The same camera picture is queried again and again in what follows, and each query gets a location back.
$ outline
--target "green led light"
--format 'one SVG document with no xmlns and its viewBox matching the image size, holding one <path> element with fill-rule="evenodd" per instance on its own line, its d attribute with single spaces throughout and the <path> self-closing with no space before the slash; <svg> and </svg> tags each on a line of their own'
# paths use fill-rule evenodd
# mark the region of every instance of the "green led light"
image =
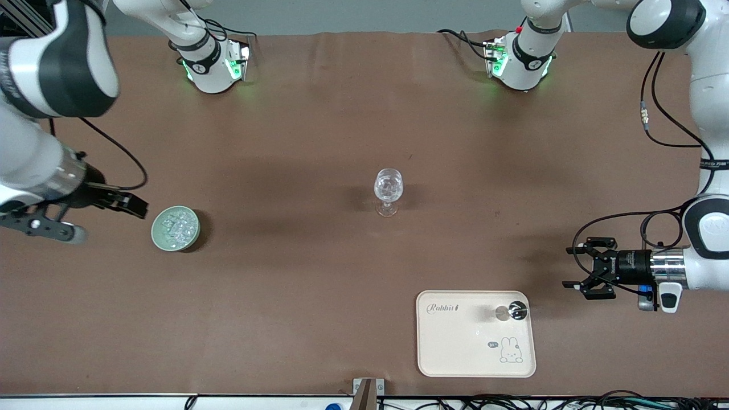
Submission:
<svg viewBox="0 0 729 410">
<path fill-rule="evenodd" d="M 241 68 L 240 68 L 241 65 L 239 63 L 237 63 L 236 61 L 225 60 L 225 62 L 227 63 L 226 65 L 228 67 L 228 71 L 230 71 L 230 76 L 234 80 L 241 78 Z"/>
<path fill-rule="evenodd" d="M 499 56 L 499 59 L 494 62 L 494 70 L 492 71 L 493 74 L 497 77 L 500 77 L 501 74 L 504 72 L 504 67 L 506 66 L 506 63 L 509 61 L 509 55 L 504 51 L 502 52 L 501 56 Z"/>
<path fill-rule="evenodd" d="M 185 72 L 187 72 L 187 79 L 192 81 L 192 74 L 190 74 L 190 70 L 187 68 L 187 64 L 182 61 L 182 66 L 184 67 Z"/>
<path fill-rule="evenodd" d="M 552 62 L 552 57 L 549 57 L 549 59 L 547 59 L 547 62 L 545 63 L 545 69 L 544 69 L 544 71 L 542 71 L 542 77 L 547 75 L 547 70 L 549 69 L 549 64 L 551 62 Z"/>
</svg>

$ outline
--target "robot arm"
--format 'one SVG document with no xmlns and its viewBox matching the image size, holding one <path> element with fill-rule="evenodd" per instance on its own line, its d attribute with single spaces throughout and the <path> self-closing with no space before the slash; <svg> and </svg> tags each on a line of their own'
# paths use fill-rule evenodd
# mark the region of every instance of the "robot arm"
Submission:
<svg viewBox="0 0 729 410">
<path fill-rule="evenodd" d="M 244 80 L 249 48 L 217 39 L 194 12 L 212 0 L 114 0 L 124 14 L 162 31 L 180 53 L 187 77 L 204 93 L 221 93 Z"/>
<path fill-rule="evenodd" d="M 526 24 L 519 31 L 487 45 L 487 71 L 507 87 L 529 90 L 547 75 L 554 47 L 562 37 L 562 16 L 572 7 L 590 0 L 522 0 Z M 629 9 L 637 0 L 591 0 L 600 8 Z"/>
<path fill-rule="evenodd" d="M 0 38 L 0 90 L 28 117 L 98 117 L 119 95 L 104 15 L 92 1 L 51 5 L 56 27 L 50 34 Z"/>
<path fill-rule="evenodd" d="M 564 285 L 588 299 L 615 297 L 597 276 L 640 285 L 640 309 L 674 313 L 683 290 L 729 290 L 729 7 L 725 0 L 641 0 L 628 35 L 643 48 L 691 58 L 691 113 L 711 155 L 703 150 L 698 195 L 682 216 L 690 246 L 617 251 L 613 238 L 591 238 L 567 252 L 593 256 L 592 276 Z"/>
<path fill-rule="evenodd" d="M 98 5 L 88 0 L 51 5 L 53 32 L 37 39 L 0 39 L 0 226 L 78 242 L 83 230 L 61 220 L 69 207 L 93 205 L 144 217 L 147 203 L 105 185 L 83 154 L 35 121 L 97 117 L 119 93 Z M 53 218 L 46 215 L 51 204 L 61 207 Z"/>
</svg>

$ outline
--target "small glass cup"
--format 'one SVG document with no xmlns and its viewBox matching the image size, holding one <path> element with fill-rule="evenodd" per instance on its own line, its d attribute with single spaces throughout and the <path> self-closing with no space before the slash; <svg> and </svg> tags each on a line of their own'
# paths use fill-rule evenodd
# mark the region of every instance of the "small glass cup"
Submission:
<svg viewBox="0 0 729 410">
<path fill-rule="evenodd" d="M 395 203 L 402 196 L 402 175 L 396 169 L 385 168 L 375 179 L 375 195 L 380 201 L 375 205 L 377 213 L 383 217 L 391 217 L 397 213 Z"/>
</svg>

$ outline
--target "glass base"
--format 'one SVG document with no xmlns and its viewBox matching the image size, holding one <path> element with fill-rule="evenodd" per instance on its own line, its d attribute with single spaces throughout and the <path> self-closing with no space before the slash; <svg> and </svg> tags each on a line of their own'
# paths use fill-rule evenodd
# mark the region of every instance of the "glass base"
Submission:
<svg viewBox="0 0 729 410">
<path fill-rule="evenodd" d="M 377 213 L 380 214 L 380 216 L 389 218 L 397 213 L 397 204 L 392 202 L 389 204 L 378 202 L 375 205 L 375 209 L 377 209 Z"/>
</svg>

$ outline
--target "brown paper surface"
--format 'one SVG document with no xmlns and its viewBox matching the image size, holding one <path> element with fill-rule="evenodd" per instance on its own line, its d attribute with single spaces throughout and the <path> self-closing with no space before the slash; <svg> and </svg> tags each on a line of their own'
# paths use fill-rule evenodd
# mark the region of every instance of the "brown paper surface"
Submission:
<svg viewBox="0 0 729 410">
<path fill-rule="evenodd" d="M 214 96 L 166 39 L 110 43 L 122 95 L 94 122 L 149 169 L 149 216 L 69 212 L 90 232 L 81 246 L 0 233 L 2 392 L 330 394 L 377 376 L 392 394 L 727 395 L 729 295 L 687 292 L 668 315 L 561 286 L 584 279 L 564 252 L 583 223 L 675 206 L 697 186 L 699 152 L 641 130 L 652 53 L 624 34 L 566 34 L 529 93 L 436 34 L 261 37 L 249 82 Z M 688 77 L 686 57 L 667 58 L 658 93 L 693 128 Z M 651 114 L 657 137 L 687 141 Z M 57 128 L 110 183 L 139 178 L 80 121 Z M 386 167 L 405 181 L 391 219 L 374 210 Z M 203 215 L 195 252 L 149 237 L 177 204 Z M 587 234 L 634 248 L 639 222 Z M 651 237 L 669 241 L 669 222 Z M 525 293 L 535 375 L 421 375 L 423 290 Z"/>
</svg>

